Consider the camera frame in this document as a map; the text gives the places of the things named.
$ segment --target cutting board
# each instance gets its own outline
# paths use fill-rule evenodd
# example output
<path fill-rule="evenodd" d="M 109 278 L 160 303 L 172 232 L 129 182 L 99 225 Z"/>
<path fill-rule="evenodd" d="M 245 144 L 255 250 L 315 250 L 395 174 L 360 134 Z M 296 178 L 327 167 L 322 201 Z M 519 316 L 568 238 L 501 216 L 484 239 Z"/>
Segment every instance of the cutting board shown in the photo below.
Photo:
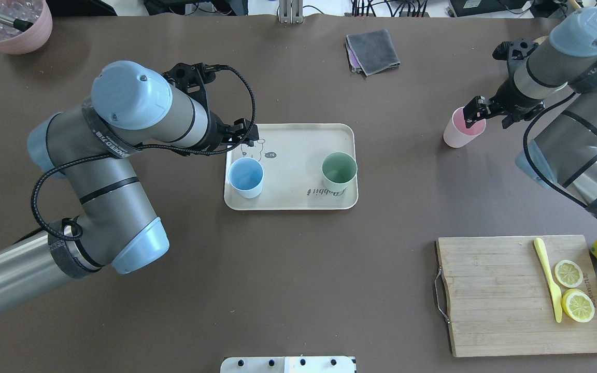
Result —
<path fill-rule="evenodd" d="M 578 288 L 595 306 L 588 323 L 565 313 L 555 321 L 536 237 L 545 241 L 552 273 L 564 259 L 582 268 Z M 454 356 L 597 352 L 597 280 L 583 236 L 439 238 L 436 250 Z"/>

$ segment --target plastic cup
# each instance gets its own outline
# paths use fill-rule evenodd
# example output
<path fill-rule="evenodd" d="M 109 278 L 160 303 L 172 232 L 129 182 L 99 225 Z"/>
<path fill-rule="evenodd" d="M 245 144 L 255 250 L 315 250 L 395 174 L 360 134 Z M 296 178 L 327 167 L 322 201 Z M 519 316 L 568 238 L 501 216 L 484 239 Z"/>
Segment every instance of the plastic cup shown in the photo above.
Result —
<path fill-rule="evenodd" d="M 444 142 L 450 147 L 462 147 L 469 144 L 476 136 L 480 135 L 485 131 L 485 120 L 479 120 L 474 122 L 471 128 L 466 127 L 466 121 L 464 121 L 464 114 L 462 113 L 463 108 L 455 110 L 446 130 L 444 131 Z"/>
<path fill-rule="evenodd" d="M 264 169 L 257 159 L 239 158 L 230 165 L 228 180 L 243 198 L 255 198 L 264 184 Z"/>
<path fill-rule="evenodd" d="M 0 41 L 0 52 L 7 54 L 24 54 L 33 52 L 47 42 L 52 33 L 52 14 L 45 0 L 43 10 L 29 30 L 17 36 Z"/>
<path fill-rule="evenodd" d="M 346 153 L 330 153 L 322 162 L 324 186 L 333 193 L 344 191 L 357 172 L 356 160 Z"/>

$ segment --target green cup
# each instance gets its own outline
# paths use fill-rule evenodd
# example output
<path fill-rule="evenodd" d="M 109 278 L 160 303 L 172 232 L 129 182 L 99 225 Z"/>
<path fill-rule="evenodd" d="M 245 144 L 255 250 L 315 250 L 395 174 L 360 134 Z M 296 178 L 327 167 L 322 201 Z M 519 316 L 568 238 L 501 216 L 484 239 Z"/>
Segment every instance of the green cup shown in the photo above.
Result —
<path fill-rule="evenodd" d="M 356 160 L 346 153 L 330 153 L 322 162 L 324 186 L 333 193 L 344 191 L 357 172 Z"/>

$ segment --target pink cup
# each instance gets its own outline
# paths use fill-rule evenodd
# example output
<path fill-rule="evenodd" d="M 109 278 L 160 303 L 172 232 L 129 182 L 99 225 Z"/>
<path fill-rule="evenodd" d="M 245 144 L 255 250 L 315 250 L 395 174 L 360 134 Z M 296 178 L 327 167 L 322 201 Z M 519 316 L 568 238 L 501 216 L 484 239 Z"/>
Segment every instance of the pink cup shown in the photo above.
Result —
<path fill-rule="evenodd" d="M 52 14 L 50 8 L 43 0 L 43 10 L 40 17 L 29 30 L 10 39 L 0 41 L 0 52 L 8 54 L 24 54 L 33 52 L 47 42 L 52 33 Z"/>
<path fill-rule="evenodd" d="M 471 128 L 467 128 L 466 121 L 464 121 L 464 114 L 462 113 L 463 109 L 464 108 L 459 108 L 455 110 L 448 125 L 446 125 L 444 142 L 450 147 L 457 148 L 466 146 L 469 141 L 472 141 L 476 136 L 485 131 L 485 120 L 476 121 Z"/>

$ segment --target bowl of water beads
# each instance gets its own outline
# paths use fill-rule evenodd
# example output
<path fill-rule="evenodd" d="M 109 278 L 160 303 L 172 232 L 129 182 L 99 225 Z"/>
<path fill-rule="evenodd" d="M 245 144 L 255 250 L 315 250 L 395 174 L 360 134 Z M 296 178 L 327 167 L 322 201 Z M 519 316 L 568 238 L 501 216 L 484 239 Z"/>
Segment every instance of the bowl of water beads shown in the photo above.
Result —
<path fill-rule="evenodd" d="M 0 22 L 0 52 L 33 52 L 42 47 L 52 33 L 52 14 L 45 0 L 0 0 L 0 16 L 25 24 L 33 23 L 28 28 L 19 27 L 26 29 L 20 31 Z"/>

